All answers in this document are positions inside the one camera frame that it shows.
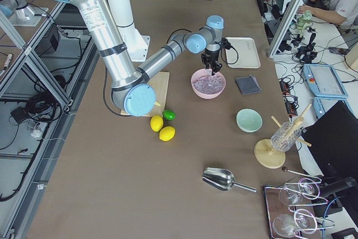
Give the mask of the wooden cutting board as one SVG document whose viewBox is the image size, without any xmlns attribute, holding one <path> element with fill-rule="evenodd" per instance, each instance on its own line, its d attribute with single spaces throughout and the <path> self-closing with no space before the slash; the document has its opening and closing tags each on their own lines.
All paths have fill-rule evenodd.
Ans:
<svg viewBox="0 0 358 239">
<path fill-rule="evenodd" d="M 165 108 L 169 83 L 169 72 L 159 72 L 148 83 L 142 83 L 129 91 L 121 115 L 159 115 Z"/>
</svg>

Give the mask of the cream rabbit tray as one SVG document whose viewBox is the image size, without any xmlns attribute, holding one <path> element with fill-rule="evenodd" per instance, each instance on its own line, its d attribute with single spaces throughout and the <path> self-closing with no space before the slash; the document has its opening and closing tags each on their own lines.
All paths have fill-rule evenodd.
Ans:
<svg viewBox="0 0 358 239">
<path fill-rule="evenodd" d="M 232 49 L 226 50 L 228 66 L 231 68 L 259 68 L 256 44 L 253 38 L 227 37 Z"/>
</svg>

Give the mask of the green bowl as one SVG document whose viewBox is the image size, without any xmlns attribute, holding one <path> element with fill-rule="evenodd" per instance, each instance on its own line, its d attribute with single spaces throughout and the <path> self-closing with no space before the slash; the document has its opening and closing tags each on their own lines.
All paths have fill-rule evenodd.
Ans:
<svg viewBox="0 0 358 239">
<path fill-rule="evenodd" d="M 263 124 L 263 120 L 260 114 L 252 109 L 242 109 L 237 112 L 236 122 L 244 132 L 253 133 L 258 131 Z"/>
</svg>

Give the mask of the ice cubes pile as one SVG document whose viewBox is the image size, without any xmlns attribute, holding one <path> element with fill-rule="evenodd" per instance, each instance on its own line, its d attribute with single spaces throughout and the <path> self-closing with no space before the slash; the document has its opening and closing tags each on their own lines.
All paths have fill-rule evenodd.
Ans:
<svg viewBox="0 0 358 239">
<path fill-rule="evenodd" d="M 217 75 L 204 75 L 194 80 L 196 90 L 207 95 L 219 93 L 224 89 L 224 78 Z"/>
</svg>

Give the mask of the yellow lemon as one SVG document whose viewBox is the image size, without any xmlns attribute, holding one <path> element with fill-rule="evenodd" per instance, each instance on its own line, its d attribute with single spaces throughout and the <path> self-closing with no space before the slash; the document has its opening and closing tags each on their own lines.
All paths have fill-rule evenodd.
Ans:
<svg viewBox="0 0 358 239">
<path fill-rule="evenodd" d="M 163 118 L 160 115 L 155 115 L 150 119 L 150 128 L 154 132 L 159 132 L 163 128 Z"/>
<path fill-rule="evenodd" d="M 159 139 L 162 141 L 171 140 L 176 134 L 176 130 L 172 126 L 166 126 L 159 131 Z"/>
</svg>

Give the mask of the steel ice scoop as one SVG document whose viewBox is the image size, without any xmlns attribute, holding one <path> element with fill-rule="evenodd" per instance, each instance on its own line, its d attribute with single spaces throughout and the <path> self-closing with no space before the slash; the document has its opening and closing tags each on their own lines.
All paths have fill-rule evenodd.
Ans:
<svg viewBox="0 0 358 239">
<path fill-rule="evenodd" d="M 221 191 L 228 191 L 236 186 L 254 193 L 257 192 L 254 187 L 237 183 L 233 173 L 224 168 L 207 167 L 203 171 L 202 180 Z"/>
</svg>

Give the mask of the pink bowl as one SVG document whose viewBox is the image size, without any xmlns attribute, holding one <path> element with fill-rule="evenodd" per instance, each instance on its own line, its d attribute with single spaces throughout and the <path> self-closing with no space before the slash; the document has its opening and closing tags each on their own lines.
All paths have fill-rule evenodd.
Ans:
<svg viewBox="0 0 358 239">
<path fill-rule="evenodd" d="M 199 97 L 213 99 L 218 97 L 226 87 L 225 77 L 217 72 L 212 75 L 211 69 L 199 69 L 191 77 L 191 86 Z"/>
</svg>

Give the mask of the green lime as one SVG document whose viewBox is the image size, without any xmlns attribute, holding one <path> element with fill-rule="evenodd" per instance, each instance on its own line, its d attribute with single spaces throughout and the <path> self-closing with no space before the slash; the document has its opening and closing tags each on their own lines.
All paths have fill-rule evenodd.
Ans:
<svg viewBox="0 0 358 239">
<path fill-rule="evenodd" d="M 176 118 L 176 114 L 172 110 L 163 110 L 162 115 L 166 120 L 174 120 Z"/>
</svg>

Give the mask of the grey folded cloth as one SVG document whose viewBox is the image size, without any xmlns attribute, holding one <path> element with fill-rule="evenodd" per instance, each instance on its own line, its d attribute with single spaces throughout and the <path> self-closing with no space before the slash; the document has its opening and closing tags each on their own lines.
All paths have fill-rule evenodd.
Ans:
<svg viewBox="0 0 358 239">
<path fill-rule="evenodd" d="M 246 77 L 238 77 L 235 79 L 236 85 L 238 86 L 241 94 L 249 95 L 253 93 L 260 93 L 261 88 L 258 85 L 257 78 L 254 75 Z"/>
</svg>

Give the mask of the blue teach pendant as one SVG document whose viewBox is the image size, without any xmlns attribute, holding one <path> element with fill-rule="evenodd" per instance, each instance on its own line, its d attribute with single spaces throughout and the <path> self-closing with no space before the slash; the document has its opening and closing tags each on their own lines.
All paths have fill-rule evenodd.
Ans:
<svg viewBox="0 0 358 239">
<path fill-rule="evenodd" d="M 316 118 L 320 119 L 338 101 L 344 102 L 343 99 L 334 99 L 329 97 L 314 97 L 313 108 L 316 114 Z"/>
<path fill-rule="evenodd" d="M 332 65 L 304 64 L 303 75 L 315 96 L 334 99 L 348 98 L 348 93 Z"/>
</svg>

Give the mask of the clear glass on stand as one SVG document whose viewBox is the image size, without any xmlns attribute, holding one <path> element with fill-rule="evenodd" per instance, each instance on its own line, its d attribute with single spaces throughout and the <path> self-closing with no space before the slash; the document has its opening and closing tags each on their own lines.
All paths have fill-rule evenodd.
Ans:
<svg viewBox="0 0 358 239">
<path fill-rule="evenodd" d="M 281 127 L 273 134 L 271 137 L 271 144 L 274 149 L 286 152 L 288 151 L 296 142 L 296 140 L 301 136 L 300 128 L 291 132 L 292 123 L 284 122 Z"/>
</svg>

